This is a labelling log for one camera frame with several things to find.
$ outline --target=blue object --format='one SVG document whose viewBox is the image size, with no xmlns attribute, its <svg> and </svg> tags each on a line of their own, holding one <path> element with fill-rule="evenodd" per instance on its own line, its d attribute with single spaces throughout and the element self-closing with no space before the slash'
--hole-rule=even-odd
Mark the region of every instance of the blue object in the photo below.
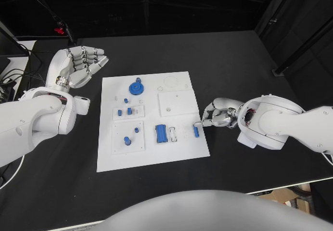
<svg viewBox="0 0 333 231">
<path fill-rule="evenodd" d="M 195 127 L 195 125 L 193 125 L 193 130 L 195 130 L 195 136 L 197 138 L 199 137 L 199 131 L 197 131 L 197 127 Z"/>
<path fill-rule="evenodd" d="M 140 95 L 144 92 L 144 85 L 141 84 L 141 79 L 137 78 L 135 82 L 130 85 L 130 93 L 133 95 Z"/>
<path fill-rule="evenodd" d="M 166 125 L 160 124 L 156 125 L 156 136 L 157 136 L 157 143 L 167 142 L 167 132 L 166 132 Z"/>
<path fill-rule="evenodd" d="M 131 141 L 130 141 L 130 138 L 127 136 L 124 137 L 124 142 L 125 142 L 125 145 L 130 146 Z"/>
</svg>

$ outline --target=black table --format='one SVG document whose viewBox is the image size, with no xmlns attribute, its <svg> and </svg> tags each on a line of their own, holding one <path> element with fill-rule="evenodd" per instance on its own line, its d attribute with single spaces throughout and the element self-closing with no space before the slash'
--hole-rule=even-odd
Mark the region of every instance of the black table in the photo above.
<svg viewBox="0 0 333 231">
<path fill-rule="evenodd" d="M 40 231 L 105 219 L 138 202 L 184 190 L 242 193 L 333 176 L 323 156 L 293 138 L 282 150 L 248 148 L 239 129 L 205 128 L 210 157 L 96 173 L 102 77 L 189 71 L 200 113 L 218 97 L 241 101 L 274 94 L 297 102 L 254 31 L 86 38 L 109 62 L 71 94 L 91 99 L 72 132 L 42 142 L 26 155 L 19 174 L 0 191 L 0 229 Z M 65 40 L 37 41 L 35 50 L 56 52 Z M 52 56 L 45 61 L 46 76 Z"/>
</svg>

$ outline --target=white robotic hand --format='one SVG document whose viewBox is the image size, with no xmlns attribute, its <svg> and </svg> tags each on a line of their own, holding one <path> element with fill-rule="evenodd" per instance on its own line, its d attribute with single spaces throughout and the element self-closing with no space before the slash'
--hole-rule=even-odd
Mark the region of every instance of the white robotic hand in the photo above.
<svg viewBox="0 0 333 231">
<path fill-rule="evenodd" d="M 314 152 L 333 154 L 333 107 L 310 111 L 290 100 L 267 95 L 246 103 L 216 98 L 206 107 L 203 120 L 195 126 L 241 128 L 238 141 L 280 150 L 293 136 Z"/>
<path fill-rule="evenodd" d="M 81 88 L 107 62 L 102 49 L 79 46 L 59 50 L 49 66 L 46 87 L 63 92 Z"/>
<path fill-rule="evenodd" d="M 89 99 L 68 93 L 82 87 L 108 62 L 104 50 L 59 50 L 50 62 L 46 87 L 30 89 L 19 102 L 0 104 L 0 167 L 26 155 L 39 143 L 72 131 L 76 114 L 86 115 Z"/>
</svg>

